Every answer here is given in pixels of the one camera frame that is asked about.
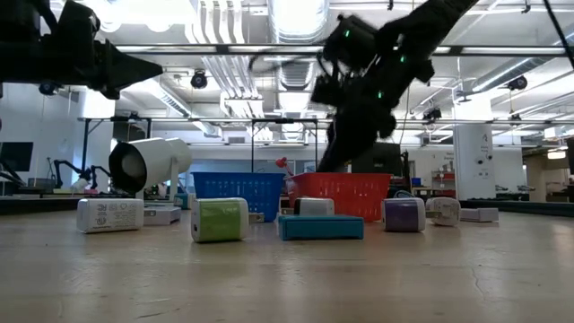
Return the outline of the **teal white charger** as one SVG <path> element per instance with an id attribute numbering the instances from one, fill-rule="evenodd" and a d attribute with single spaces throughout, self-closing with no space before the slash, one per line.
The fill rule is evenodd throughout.
<path id="1" fill-rule="evenodd" d="M 180 207 L 182 210 L 190 210 L 195 199 L 194 193 L 177 193 L 174 196 L 174 206 Z"/>

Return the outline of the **large black background monitor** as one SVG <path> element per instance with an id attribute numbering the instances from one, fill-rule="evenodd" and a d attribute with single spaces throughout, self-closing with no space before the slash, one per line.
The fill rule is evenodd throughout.
<path id="1" fill-rule="evenodd" d="M 351 162 L 352 173 L 384 173 L 402 176 L 401 149 L 399 144 L 374 143 L 365 153 Z"/>

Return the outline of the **background black frame table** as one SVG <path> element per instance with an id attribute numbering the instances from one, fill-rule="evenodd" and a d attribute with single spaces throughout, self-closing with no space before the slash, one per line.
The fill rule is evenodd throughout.
<path id="1" fill-rule="evenodd" d="M 139 118 L 139 117 L 118 117 L 118 116 L 114 116 L 114 117 L 110 117 L 110 118 L 78 118 L 78 121 L 81 121 L 84 123 L 84 130 L 83 130 L 83 152 L 82 152 L 82 158 L 83 158 L 83 166 L 85 166 L 85 161 L 86 161 L 86 157 L 87 157 L 87 143 L 88 143 L 88 138 L 89 138 L 89 133 L 92 130 L 95 130 L 98 126 L 94 126 L 94 127 L 90 127 L 90 123 L 92 121 L 98 121 L 99 124 L 101 124 L 102 122 L 126 122 L 126 123 L 130 123 L 130 122 L 145 122 L 147 124 L 147 128 L 146 128 L 146 137 L 150 138 L 151 134 L 152 134 L 152 124 L 154 122 L 189 122 L 189 123 L 194 123 L 194 122 L 199 122 L 200 124 L 203 123 L 242 123 L 242 124 L 250 124 L 250 130 L 251 130 L 251 142 L 250 142 L 250 151 L 251 151 L 251 155 L 250 155 L 250 171 L 254 172 L 255 171 L 255 125 L 257 123 L 273 123 L 273 124 L 279 124 L 279 125 L 287 125 L 287 124 L 295 124 L 295 123 L 301 123 L 301 124 L 306 124 L 306 123 L 310 123 L 314 126 L 314 130 L 311 131 L 310 133 L 314 136 L 317 137 L 317 131 L 318 131 L 318 122 L 319 120 L 317 118 L 193 118 L 193 117 L 188 117 L 188 118 Z"/>

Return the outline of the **silver ceiling duct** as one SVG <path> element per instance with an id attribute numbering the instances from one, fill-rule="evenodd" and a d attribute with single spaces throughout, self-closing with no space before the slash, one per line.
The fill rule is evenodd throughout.
<path id="1" fill-rule="evenodd" d="M 324 34 L 330 0 L 267 0 L 273 43 L 313 44 Z M 278 71 L 278 105 L 286 118 L 307 116 L 315 62 L 293 63 Z"/>

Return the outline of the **white round plug adapter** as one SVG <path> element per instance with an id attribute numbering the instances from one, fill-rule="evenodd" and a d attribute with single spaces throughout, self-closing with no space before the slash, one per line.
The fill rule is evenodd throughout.
<path id="1" fill-rule="evenodd" d="M 431 197 L 426 203 L 426 218 L 440 226 L 457 226 L 460 222 L 461 205 L 452 197 Z"/>

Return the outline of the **teal flat box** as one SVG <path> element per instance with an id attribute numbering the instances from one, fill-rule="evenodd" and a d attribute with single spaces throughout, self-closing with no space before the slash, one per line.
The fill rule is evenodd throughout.
<path id="1" fill-rule="evenodd" d="M 362 240 L 364 221 L 347 215 L 282 216 L 278 234 L 281 240 Z"/>

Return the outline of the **red plastic basket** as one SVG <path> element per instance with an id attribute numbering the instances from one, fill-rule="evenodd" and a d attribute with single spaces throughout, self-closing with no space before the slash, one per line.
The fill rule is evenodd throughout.
<path id="1" fill-rule="evenodd" d="M 299 197 L 330 198 L 336 214 L 358 216 L 365 222 L 381 220 L 391 176 L 383 173 L 308 172 L 285 179 L 291 205 Z"/>

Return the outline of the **purple white charger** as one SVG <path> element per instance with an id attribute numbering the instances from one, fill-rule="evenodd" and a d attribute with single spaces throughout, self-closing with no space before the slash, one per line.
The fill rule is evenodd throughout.
<path id="1" fill-rule="evenodd" d="M 385 199 L 381 216 L 384 231 L 420 232 L 426 227 L 425 204 L 419 197 Z"/>

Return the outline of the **white device with screen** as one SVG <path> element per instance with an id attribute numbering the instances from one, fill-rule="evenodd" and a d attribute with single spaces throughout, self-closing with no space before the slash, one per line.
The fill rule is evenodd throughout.
<path id="1" fill-rule="evenodd" d="M 494 223 L 499 220 L 497 208 L 463 208 L 460 220 L 475 223 Z"/>

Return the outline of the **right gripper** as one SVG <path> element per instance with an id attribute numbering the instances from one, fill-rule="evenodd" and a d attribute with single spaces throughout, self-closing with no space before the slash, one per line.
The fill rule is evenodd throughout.
<path id="1" fill-rule="evenodd" d="M 377 138 L 387 138 L 396 129 L 393 109 L 398 99 L 384 92 L 351 96 L 336 92 L 326 97 L 326 104 L 335 112 L 317 172 L 338 172 L 346 162 L 367 152 Z"/>

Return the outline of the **white cube charger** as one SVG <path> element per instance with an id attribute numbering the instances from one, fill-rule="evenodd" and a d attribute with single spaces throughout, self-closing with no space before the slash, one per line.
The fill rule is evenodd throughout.
<path id="1" fill-rule="evenodd" d="M 137 231 L 144 226 L 144 201 L 135 198 L 83 198 L 76 228 L 82 233 Z"/>

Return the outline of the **white grey plug adapter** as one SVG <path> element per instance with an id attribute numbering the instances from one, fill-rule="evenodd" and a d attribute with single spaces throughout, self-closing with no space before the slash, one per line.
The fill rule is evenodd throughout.
<path id="1" fill-rule="evenodd" d="M 283 208 L 280 215 L 330 216 L 335 214 L 335 202 L 330 198 L 299 197 L 293 207 Z"/>

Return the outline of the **white power adapter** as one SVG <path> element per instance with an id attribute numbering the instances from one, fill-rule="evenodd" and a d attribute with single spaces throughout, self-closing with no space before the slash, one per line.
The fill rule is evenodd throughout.
<path id="1" fill-rule="evenodd" d="M 173 205 L 146 205 L 143 209 L 144 226 L 171 225 L 180 220 L 181 208 Z"/>

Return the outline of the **green white charger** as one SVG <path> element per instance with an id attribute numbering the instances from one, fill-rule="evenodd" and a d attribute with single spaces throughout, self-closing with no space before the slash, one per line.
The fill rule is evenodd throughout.
<path id="1" fill-rule="evenodd" d="M 191 236 L 195 243 L 244 240 L 251 223 L 263 223 L 263 213 L 250 211 L 241 197 L 199 198 L 191 208 Z"/>

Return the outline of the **background storage shelf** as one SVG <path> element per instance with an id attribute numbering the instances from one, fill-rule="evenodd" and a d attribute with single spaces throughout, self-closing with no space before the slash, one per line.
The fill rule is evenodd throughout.
<path id="1" fill-rule="evenodd" d="M 455 172 L 434 170 L 431 173 L 431 190 L 434 196 L 455 197 L 457 195 Z"/>

